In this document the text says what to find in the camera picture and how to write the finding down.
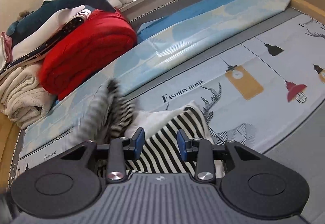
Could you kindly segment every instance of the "round metal cap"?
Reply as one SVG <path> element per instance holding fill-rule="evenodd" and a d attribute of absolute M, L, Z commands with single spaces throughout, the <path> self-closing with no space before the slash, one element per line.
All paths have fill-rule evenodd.
<path fill-rule="evenodd" d="M 210 172 L 200 172 L 198 174 L 198 179 L 200 180 L 211 180 L 213 178 L 213 174 Z"/>
<path fill-rule="evenodd" d="M 121 172 L 111 172 L 107 175 L 107 177 L 111 180 L 121 180 L 124 175 Z"/>

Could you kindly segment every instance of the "red blanket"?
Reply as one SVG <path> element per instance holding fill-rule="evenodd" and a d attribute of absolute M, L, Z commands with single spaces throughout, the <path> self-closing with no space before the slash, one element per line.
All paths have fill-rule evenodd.
<path fill-rule="evenodd" d="M 119 11 L 95 10 L 46 55 L 41 85 L 62 100 L 92 73 L 129 51 L 136 40 L 136 33 Z"/>

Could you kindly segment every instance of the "black and white striped fabric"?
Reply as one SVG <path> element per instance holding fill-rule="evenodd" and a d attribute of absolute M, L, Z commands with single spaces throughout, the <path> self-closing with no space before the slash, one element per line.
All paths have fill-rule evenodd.
<path fill-rule="evenodd" d="M 181 114 L 172 118 L 161 130 L 145 141 L 139 160 L 126 161 L 128 175 L 134 172 L 194 175 L 196 162 L 183 162 L 178 150 L 177 131 L 179 129 L 183 129 L 190 139 L 206 138 L 206 135 L 209 135 L 200 110 L 193 104 L 184 106 Z M 215 165 L 218 167 L 216 167 L 216 176 L 222 177 L 221 162 L 215 161 Z M 97 174 L 100 177 L 104 176 L 105 167 L 100 167 Z"/>
<path fill-rule="evenodd" d="M 114 80 L 105 82 L 90 101 L 87 111 L 78 120 L 69 145 L 88 139 L 98 144 L 109 143 L 110 137 L 121 137 L 133 120 L 133 104 L 122 98 Z"/>

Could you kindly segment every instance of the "shark plush toy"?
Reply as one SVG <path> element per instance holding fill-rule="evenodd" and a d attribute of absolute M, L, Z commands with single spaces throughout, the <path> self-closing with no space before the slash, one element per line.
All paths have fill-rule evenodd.
<path fill-rule="evenodd" d="M 37 31 L 55 12 L 66 8 L 72 9 L 83 4 L 106 12 L 115 12 L 107 0 L 45 1 L 38 10 L 9 26 L 7 35 L 12 38 L 12 47 Z"/>

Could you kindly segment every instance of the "black lamp illustration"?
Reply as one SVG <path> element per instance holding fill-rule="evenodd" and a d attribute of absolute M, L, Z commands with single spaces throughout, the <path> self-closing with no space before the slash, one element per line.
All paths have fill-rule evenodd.
<path fill-rule="evenodd" d="M 285 80 L 277 71 L 275 71 L 268 63 L 266 63 L 262 58 L 260 58 L 257 54 L 253 53 L 256 55 L 263 63 L 265 63 L 269 68 L 271 68 L 275 73 L 281 77 L 284 82 L 286 83 L 286 87 L 288 90 L 287 94 L 287 100 L 288 102 L 293 101 L 294 99 L 298 101 L 299 103 L 305 103 L 307 101 L 307 96 L 304 94 L 304 90 L 307 88 L 305 84 L 295 84 L 293 82 Z"/>
<path fill-rule="evenodd" d="M 263 41 L 261 41 L 264 46 L 268 49 L 268 52 L 270 55 L 272 56 L 277 56 L 278 54 L 283 52 L 283 49 L 276 46 L 276 45 L 270 45 L 270 44 L 266 44 Z"/>

